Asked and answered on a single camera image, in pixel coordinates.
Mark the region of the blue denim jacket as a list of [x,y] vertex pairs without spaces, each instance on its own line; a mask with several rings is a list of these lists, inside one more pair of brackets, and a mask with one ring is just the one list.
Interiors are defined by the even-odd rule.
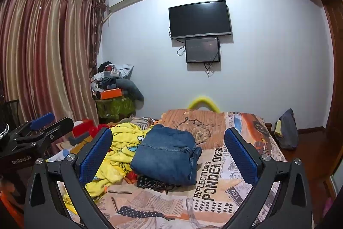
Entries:
[[190,132],[157,124],[138,145],[130,167],[138,175],[167,184],[195,185],[201,154]]

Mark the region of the red garment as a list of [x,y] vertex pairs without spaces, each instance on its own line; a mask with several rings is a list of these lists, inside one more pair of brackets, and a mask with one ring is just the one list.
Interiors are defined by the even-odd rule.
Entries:
[[102,128],[109,128],[106,124],[99,124],[98,126],[92,126],[88,129],[88,132],[92,138],[95,138],[98,132],[102,130]]

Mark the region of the green patterned side cabinet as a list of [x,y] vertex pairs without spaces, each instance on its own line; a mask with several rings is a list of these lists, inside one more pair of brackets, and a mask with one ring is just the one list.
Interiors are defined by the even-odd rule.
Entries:
[[106,100],[96,100],[98,117],[101,120],[119,121],[135,115],[135,103],[129,97],[117,97]]

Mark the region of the orange shoe box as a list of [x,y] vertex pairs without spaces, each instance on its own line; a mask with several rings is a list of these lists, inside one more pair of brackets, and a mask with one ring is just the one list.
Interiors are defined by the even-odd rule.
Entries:
[[120,88],[108,89],[101,92],[100,99],[101,100],[112,99],[112,98],[120,97],[122,95],[123,95],[123,92]]

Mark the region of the yellow cartoon blanket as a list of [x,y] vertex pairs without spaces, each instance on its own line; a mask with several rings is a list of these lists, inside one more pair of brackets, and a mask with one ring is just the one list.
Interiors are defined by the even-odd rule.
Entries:
[[131,169],[131,161],[138,146],[150,131],[151,125],[120,123],[110,128],[112,144],[94,179],[86,184],[86,190],[96,204],[104,205],[104,196],[120,197],[137,190],[137,175]]

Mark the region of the pile of clutter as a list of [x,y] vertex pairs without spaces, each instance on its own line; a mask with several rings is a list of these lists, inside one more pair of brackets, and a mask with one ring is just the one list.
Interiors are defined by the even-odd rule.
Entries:
[[95,99],[101,98],[101,93],[110,89],[116,89],[118,79],[129,79],[134,65],[114,64],[112,62],[102,63],[97,73],[91,77],[91,90]]

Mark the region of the navy polka dot garment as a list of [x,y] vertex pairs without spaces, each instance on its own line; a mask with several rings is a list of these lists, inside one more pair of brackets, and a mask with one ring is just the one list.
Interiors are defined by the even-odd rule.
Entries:
[[161,182],[148,176],[139,176],[137,180],[137,186],[138,188],[150,189],[157,192],[168,192],[175,188],[174,184]]

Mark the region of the grey plush pillow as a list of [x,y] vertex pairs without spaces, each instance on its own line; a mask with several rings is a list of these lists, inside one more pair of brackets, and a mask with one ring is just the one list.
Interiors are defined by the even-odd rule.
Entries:
[[124,91],[126,91],[134,100],[143,102],[144,96],[138,87],[128,79],[117,79],[116,86]]

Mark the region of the dark blue bag on floor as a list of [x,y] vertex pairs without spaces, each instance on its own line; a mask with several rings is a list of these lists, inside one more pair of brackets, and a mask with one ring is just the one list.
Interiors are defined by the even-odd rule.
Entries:
[[288,109],[275,123],[274,137],[281,149],[295,150],[299,144],[294,112]]

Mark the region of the red gold striped curtain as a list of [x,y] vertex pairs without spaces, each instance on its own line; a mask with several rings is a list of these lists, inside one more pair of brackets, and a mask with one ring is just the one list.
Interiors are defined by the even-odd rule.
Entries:
[[96,72],[105,0],[1,0],[1,82],[21,121],[97,121]]

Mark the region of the newspaper print bed quilt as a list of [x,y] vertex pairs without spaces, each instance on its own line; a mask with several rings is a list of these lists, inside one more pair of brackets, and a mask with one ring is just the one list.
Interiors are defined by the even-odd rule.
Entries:
[[[130,117],[111,127],[120,123],[157,125],[151,118]],[[254,114],[179,109],[164,113],[158,123],[190,132],[202,148],[197,183],[168,192],[137,187],[122,197],[104,196],[104,205],[96,205],[114,228],[221,228],[227,223],[252,188],[224,144],[227,128],[235,128],[259,153],[285,160],[263,118]]]

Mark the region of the yellow curved chair back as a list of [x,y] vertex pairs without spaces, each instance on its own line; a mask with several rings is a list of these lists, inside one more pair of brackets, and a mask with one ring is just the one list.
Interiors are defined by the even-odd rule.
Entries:
[[197,109],[200,107],[206,107],[212,112],[220,113],[219,107],[207,96],[200,96],[195,98],[188,106],[189,110]]

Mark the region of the small black wall monitor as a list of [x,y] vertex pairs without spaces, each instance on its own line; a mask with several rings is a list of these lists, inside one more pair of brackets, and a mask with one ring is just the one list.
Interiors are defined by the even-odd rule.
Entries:
[[219,63],[219,39],[217,37],[186,39],[185,55],[187,63]]

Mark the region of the large black wall television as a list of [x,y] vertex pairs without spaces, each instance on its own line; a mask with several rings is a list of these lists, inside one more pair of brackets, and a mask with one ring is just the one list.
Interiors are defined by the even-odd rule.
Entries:
[[172,39],[230,35],[229,10],[225,0],[190,3],[168,9]]

